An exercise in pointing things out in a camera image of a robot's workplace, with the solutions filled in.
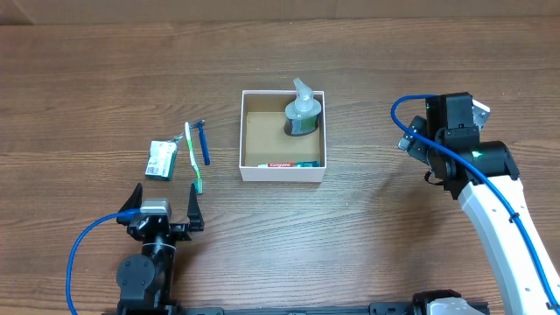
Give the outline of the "green white soap packet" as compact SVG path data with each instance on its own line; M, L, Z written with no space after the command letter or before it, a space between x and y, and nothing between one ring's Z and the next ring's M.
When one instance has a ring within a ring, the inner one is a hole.
M144 175L149 179L171 181L179 142L183 134L170 140L152 140Z

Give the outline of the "blue disposable razor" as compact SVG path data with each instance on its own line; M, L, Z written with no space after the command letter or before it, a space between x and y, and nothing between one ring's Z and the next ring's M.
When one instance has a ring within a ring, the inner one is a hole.
M204 158L204 163L205 165L210 165L210 155L209 155L209 150L208 150L208 146L207 146L207 139L206 139L206 135L205 135L205 131L203 126L205 125L206 120L205 119L201 119L198 122L195 122L194 124L192 124L190 126L191 129L197 129L199 131L199 142L200 142L200 147L202 150L202 155Z

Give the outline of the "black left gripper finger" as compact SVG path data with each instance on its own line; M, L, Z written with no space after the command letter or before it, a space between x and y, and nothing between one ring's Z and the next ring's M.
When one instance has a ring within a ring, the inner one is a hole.
M131 209L138 209L143 202L143 186L141 183L136 185L133 193L129 196L127 201L123 204L119 213L125 213ZM121 225L129 225L131 221L131 216L122 216L116 219L116 222Z
M192 231L203 231L205 222L203 220L200 206L197 200L197 189L195 184L191 184L189 200L187 206L187 217Z

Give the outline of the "green white toothbrush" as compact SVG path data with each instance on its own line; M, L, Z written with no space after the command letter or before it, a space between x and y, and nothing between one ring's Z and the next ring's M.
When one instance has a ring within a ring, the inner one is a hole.
M185 122L185 139L189 150L190 165L196 174L196 179L193 181L193 183L195 185L196 193L198 195L201 195L203 193L203 181L202 177L200 176L200 168L198 167L196 158L194 156L193 140L191 137L191 127L189 122Z

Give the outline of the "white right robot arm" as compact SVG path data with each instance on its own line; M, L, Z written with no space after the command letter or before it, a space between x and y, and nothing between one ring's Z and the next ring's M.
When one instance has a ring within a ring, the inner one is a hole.
M490 114L471 94L423 94L426 115L410 125L402 151L428 165L426 177L457 200L473 224L508 314L557 314L559 275L536 231L520 171L501 141L483 142Z

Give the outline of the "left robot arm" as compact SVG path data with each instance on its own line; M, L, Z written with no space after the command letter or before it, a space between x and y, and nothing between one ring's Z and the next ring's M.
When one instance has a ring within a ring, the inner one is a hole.
M141 253L123 259L116 272L120 287L119 314L184 313L179 302L172 299L176 243L188 242L193 232L204 230L197 192L198 186L192 184L187 223L171 222L168 199L143 199L140 184L119 210L121 217L116 222L142 243Z

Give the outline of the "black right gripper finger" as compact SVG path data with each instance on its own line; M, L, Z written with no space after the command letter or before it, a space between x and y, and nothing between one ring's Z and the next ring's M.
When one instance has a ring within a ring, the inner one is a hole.
M490 116L491 109L477 101L475 99L472 100L472 116L473 116L473 123L482 130L487 122L487 119Z
M420 115L416 115L409 125L409 129L413 131L414 134L418 134L420 136L426 137L427 136L427 121L425 118L421 117ZM397 147L407 152L412 158L424 163L428 164L427 159L427 150L428 146L425 143L418 141L412 135L404 133L402 138L397 144Z

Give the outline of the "clear soap pump bottle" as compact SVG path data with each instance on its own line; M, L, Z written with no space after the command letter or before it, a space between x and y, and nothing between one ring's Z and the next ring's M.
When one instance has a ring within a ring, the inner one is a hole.
M291 137L301 137L314 132L319 126L322 105L314 98L313 90L299 78L293 80L296 99L285 108L284 132Z

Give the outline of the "Colgate toothpaste tube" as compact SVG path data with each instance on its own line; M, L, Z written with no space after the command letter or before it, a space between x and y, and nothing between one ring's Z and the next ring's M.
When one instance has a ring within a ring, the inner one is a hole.
M319 161L278 162L259 164L258 168L314 168L320 167Z

